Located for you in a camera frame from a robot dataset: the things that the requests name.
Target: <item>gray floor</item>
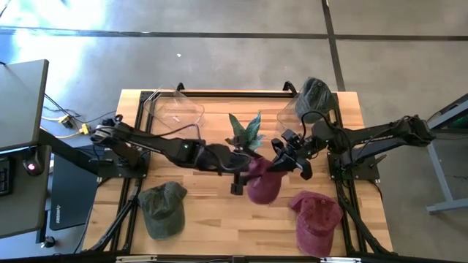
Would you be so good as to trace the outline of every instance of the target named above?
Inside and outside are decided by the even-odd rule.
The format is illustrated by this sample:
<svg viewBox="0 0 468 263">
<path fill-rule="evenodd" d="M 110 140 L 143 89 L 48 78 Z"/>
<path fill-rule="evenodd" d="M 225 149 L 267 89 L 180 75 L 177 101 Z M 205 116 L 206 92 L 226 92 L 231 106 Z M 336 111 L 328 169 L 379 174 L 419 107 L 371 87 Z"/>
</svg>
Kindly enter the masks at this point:
<svg viewBox="0 0 468 263">
<path fill-rule="evenodd" d="M 328 2 L 337 34 L 468 34 L 468 1 L 464 0 Z M 0 25 L 326 34 L 318 0 L 43 0 L 40 4 L 12 0 Z M 285 80 L 301 86 L 314 76 L 337 89 L 326 39 L 50 37 L 25 31 L 0 35 L 0 43 L 0 61 L 49 59 L 47 93 L 85 119 L 115 109 L 122 88 L 184 82 L 187 88 L 280 89 Z M 342 40 L 337 48 L 346 90 L 358 92 L 367 126 L 403 115 L 427 118 L 468 92 L 468 42 Z M 54 134 L 69 133 L 54 123 L 42 125 Z M 85 145 L 88 138 L 67 142 Z M 443 153 L 445 168 L 451 169 L 447 177 L 453 195 L 468 197 L 468 180 L 454 177 L 457 172 L 466 177 L 462 174 L 466 170 L 450 164 L 450 155 L 466 155 L 468 141 L 437 142 L 436 146 Z M 437 216 L 426 213 L 426 205 L 443 200 L 427 151 L 395 149 L 379 168 L 394 250 L 467 262 L 468 210 Z M 80 231 L 78 227 L 53 233 L 59 245 L 49 250 L 39 249 L 32 234 L 0 240 L 0 258 L 71 253 Z"/>
</svg>

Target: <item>cap brim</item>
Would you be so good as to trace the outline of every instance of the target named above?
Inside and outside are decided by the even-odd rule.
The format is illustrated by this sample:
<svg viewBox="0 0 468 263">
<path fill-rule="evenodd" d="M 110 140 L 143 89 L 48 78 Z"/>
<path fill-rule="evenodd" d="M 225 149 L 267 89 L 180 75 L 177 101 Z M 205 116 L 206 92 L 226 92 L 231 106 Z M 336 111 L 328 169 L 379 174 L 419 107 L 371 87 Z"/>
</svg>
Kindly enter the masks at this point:
<svg viewBox="0 0 468 263">
<path fill-rule="evenodd" d="M 297 229 L 296 234 L 298 247 L 304 254 L 316 257 L 330 256 L 333 246 L 333 230 L 326 235 L 317 236 L 304 229 Z"/>
<path fill-rule="evenodd" d="M 144 210 L 143 217 L 145 218 L 148 234 L 155 240 L 172 237 L 180 233 L 185 225 L 184 205 L 182 203 L 166 218 L 153 219 L 151 214 Z"/>
</svg>

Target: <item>baseball cap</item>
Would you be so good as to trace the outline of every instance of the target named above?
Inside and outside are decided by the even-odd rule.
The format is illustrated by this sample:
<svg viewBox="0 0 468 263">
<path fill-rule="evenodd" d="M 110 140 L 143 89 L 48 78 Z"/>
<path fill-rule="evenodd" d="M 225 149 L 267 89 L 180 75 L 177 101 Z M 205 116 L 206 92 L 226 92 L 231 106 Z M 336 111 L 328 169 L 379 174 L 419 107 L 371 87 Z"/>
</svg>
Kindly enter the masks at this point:
<svg viewBox="0 0 468 263">
<path fill-rule="evenodd" d="M 187 190 L 177 182 L 167 182 L 138 194 L 151 238 L 161 240 L 182 231 L 185 225 L 182 199 L 186 194 Z"/>
<path fill-rule="evenodd" d="M 323 194 L 302 191 L 289 203 L 298 213 L 296 237 L 299 249 L 307 255 L 329 256 L 333 233 L 343 212 L 339 205 Z"/>
<path fill-rule="evenodd" d="M 266 205 L 274 201 L 281 188 L 282 177 L 286 172 L 266 172 L 273 163 L 263 157 L 252 159 L 248 175 L 261 175 L 247 182 L 247 194 L 252 202 Z"/>
</svg>

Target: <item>yellow cable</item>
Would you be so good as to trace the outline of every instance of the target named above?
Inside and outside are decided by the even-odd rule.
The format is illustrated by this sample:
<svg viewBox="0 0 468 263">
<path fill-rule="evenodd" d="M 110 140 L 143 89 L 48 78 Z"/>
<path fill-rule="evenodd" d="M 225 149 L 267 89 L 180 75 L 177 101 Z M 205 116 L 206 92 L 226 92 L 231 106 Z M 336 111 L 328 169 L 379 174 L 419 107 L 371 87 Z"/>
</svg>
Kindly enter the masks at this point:
<svg viewBox="0 0 468 263">
<path fill-rule="evenodd" d="M 44 116 L 41 116 L 41 118 L 43 118 L 44 120 L 48 120 L 48 121 L 60 121 L 60 118 L 49 118 L 49 117 L 44 117 Z"/>
<path fill-rule="evenodd" d="M 70 135 L 67 135 L 67 136 L 56 136 L 57 139 L 66 139 L 66 138 L 70 138 L 70 137 L 73 137 L 73 136 L 76 136 L 76 135 L 79 135 L 80 132 L 77 132 L 75 134 L 70 134 Z"/>
</svg>

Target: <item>keyboard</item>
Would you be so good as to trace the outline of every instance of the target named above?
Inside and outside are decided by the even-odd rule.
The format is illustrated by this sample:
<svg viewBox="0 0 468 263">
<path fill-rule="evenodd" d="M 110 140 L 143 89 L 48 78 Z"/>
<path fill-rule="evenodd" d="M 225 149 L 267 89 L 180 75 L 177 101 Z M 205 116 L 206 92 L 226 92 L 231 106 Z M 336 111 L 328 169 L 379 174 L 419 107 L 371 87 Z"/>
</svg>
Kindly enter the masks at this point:
<svg viewBox="0 0 468 263">
<path fill-rule="evenodd" d="M 0 158 L 0 197 L 13 192 L 13 176 L 11 161 L 8 158 Z"/>
</svg>

